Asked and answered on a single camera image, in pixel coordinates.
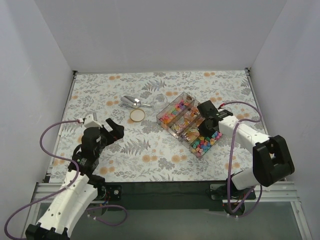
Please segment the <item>clear divided candy box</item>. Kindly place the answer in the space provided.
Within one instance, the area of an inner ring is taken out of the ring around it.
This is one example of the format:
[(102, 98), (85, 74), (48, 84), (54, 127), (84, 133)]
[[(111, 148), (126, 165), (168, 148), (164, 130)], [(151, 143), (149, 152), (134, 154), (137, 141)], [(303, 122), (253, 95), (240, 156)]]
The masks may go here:
[(181, 93), (156, 115), (156, 122), (201, 159), (222, 138), (220, 132), (201, 135), (198, 128), (205, 120), (198, 110), (200, 104), (188, 93)]

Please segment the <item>silver metal scoop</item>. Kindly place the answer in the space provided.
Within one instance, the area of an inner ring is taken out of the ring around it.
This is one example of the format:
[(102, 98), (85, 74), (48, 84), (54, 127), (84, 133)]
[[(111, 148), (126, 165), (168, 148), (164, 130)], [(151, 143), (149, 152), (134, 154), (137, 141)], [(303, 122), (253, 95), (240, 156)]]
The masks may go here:
[(133, 97), (133, 96), (125, 95), (125, 96), (122, 96), (120, 98), (120, 100), (123, 103), (129, 105), (130, 107), (132, 107), (134, 109), (137, 109), (137, 108), (140, 108), (140, 107), (145, 107), (145, 108), (152, 108), (153, 107), (151, 104), (142, 103), (138, 98)]

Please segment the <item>clear glass jar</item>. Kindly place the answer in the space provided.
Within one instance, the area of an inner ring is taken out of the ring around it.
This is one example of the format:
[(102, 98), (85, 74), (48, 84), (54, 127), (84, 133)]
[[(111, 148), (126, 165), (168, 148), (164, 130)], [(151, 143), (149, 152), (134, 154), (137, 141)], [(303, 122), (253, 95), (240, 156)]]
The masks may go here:
[(162, 111), (168, 105), (168, 99), (164, 94), (159, 93), (153, 97), (152, 105), (155, 111)]

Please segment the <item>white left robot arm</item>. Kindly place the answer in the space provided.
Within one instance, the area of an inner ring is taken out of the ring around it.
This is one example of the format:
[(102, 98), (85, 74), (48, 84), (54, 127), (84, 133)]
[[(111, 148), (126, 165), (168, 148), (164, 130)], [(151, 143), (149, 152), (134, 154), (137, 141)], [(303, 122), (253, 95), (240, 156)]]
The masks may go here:
[(107, 130), (91, 114), (77, 122), (85, 127), (81, 143), (72, 153), (72, 161), (50, 206), (37, 223), (26, 228), (28, 240), (68, 240), (92, 201), (102, 201), (102, 207), (106, 207), (109, 201), (121, 198), (121, 186), (108, 185), (94, 171), (103, 150), (124, 137), (124, 127), (108, 118), (106, 123), (111, 129)]

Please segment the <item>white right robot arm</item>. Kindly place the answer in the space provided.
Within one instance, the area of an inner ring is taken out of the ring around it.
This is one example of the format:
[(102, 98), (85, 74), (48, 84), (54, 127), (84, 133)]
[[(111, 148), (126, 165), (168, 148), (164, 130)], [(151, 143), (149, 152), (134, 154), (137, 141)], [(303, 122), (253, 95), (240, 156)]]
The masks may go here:
[(238, 143), (252, 155), (252, 168), (238, 173), (229, 173), (225, 186), (215, 192), (221, 196), (237, 199), (246, 189), (257, 185), (269, 187), (295, 172), (295, 166), (286, 140), (280, 136), (269, 136), (246, 125), (230, 111), (215, 107), (208, 100), (198, 107), (204, 119), (198, 131), (205, 137), (221, 133), (231, 138), (231, 145)]

